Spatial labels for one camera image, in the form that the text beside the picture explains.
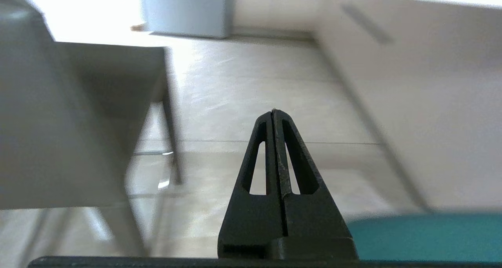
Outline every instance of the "white wall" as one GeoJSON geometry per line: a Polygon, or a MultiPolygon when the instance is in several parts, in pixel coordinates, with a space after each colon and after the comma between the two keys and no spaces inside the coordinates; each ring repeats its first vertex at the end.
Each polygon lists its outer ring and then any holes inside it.
{"type": "Polygon", "coordinates": [[[29,0],[53,33],[128,31],[143,22],[141,0],[29,0]]]}
{"type": "Polygon", "coordinates": [[[235,0],[234,26],[312,32],[323,0],[235,0]]]}
{"type": "Polygon", "coordinates": [[[322,12],[321,47],[430,205],[502,209],[502,11],[329,0],[322,12]]]}

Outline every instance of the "gray chair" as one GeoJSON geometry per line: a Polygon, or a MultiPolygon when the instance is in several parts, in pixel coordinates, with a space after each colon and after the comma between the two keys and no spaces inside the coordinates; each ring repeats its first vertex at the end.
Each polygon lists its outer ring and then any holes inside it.
{"type": "Polygon", "coordinates": [[[181,165],[161,47],[58,43],[24,0],[0,0],[0,209],[98,207],[126,255],[145,255],[124,189],[149,105],[181,165]]]}

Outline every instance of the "tiled floor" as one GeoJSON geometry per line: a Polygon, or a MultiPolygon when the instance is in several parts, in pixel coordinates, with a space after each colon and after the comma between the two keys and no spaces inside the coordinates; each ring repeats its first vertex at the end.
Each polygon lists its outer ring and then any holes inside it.
{"type": "MultiPolygon", "coordinates": [[[[253,123],[272,108],[292,116],[347,220],[418,211],[314,43],[75,34],[57,24],[51,30],[60,41],[171,49],[186,184],[169,184],[169,155],[135,156],[126,179],[154,257],[216,257],[217,235],[253,123]]],[[[137,151],[169,150],[162,130],[160,107],[152,106],[137,151]]],[[[256,180],[264,165],[260,154],[256,180]]],[[[252,191],[263,188],[253,184],[252,191]]],[[[0,222],[2,268],[45,254],[122,255],[92,208],[2,211],[0,222]]]]}

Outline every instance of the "tile grout line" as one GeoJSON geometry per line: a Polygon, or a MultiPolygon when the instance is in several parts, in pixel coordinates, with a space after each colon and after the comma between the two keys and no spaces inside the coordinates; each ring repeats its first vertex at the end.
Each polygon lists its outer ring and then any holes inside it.
{"type": "Polygon", "coordinates": [[[237,76],[237,75],[215,75],[215,74],[201,74],[201,73],[170,73],[171,75],[190,75],[190,76],[205,76],[205,77],[231,77],[236,79],[254,78],[259,80],[298,80],[300,82],[331,82],[339,84],[333,77],[321,77],[323,80],[304,80],[304,78],[290,78],[290,77],[259,77],[259,76],[237,76]]]}
{"type": "Polygon", "coordinates": [[[159,193],[135,193],[132,195],[127,195],[129,199],[141,199],[141,198],[155,198],[159,193]]]}
{"type": "MultiPolygon", "coordinates": [[[[167,141],[167,140],[140,140],[140,141],[167,141]]],[[[221,143],[221,142],[227,142],[227,143],[249,143],[249,141],[245,140],[182,140],[180,141],[181,143],[184,142],[207,142],[207,143],[221,143]]],[[[380,145],[380,143],[376,142],[305,142],[305,144],[333,144],[333,145],[380,145]]],[[[139,156],[139,155],[165,155],[165,153],[170,152],[170,149],[162,150],[162,151],[138,151],[134,152],[133,156],[139,156]]]]}

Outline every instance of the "floor tile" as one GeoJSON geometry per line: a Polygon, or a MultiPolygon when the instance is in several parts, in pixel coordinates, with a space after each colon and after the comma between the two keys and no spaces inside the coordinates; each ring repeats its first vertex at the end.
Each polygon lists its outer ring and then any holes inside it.
{"type": "MultiPolygon", "coordinates": [[[[152,255],[216,257],[217,235],[246,147],[246,142],[183,143],[187,182],[164,195],[152,255]]],[[[378,145],[307,143],[307,148],[347,221],[420,212],[378,145]]],[[[256,161],[255,194],[265,193],[264,157],[262,151],[256,161]]]]}
{"type": "Polygon", "coordinates": [[[44,208],[42,210],[34,232],[33,245],[27,247],[25,252],[27,261],[54,254],[72,212],[70,208],[44,208]]]}
{"type": "MultiPolygon", "coordinates": [[[[157,198],[136,198],[131,203],[143,239],[149,247],[156,235],[157,198]]],[[[95,208],[72,208],[54,255],[125,256],[95,208]]]]}
{"type": "Polygon", "coordinates": [[[256,118],[289,113],[306,142],[373,143],[335,82],[191,75],[186,140],[247,141],[256,118]]]}
{"type": "Polygon", "coordinates": [[[174,67],[174,73],[294,78],[309,82],[332,78],[320,50],[308,42],[201,40],[193,43],[192,51],[193,60],[187,71],[174,67]]]}
{"type": "Polygon", "coordinates": [[[26,252],[40,214],[40,209],[0,210],[0,267],[19,268],[31,260],[26,252]]]}
{"type": "Polygon", "coordinates": [[[125,189],[130,196],[155,195],[158,183],[169,177],[171,159],[168,155],[135,155],[129,162],[125,189]]]}

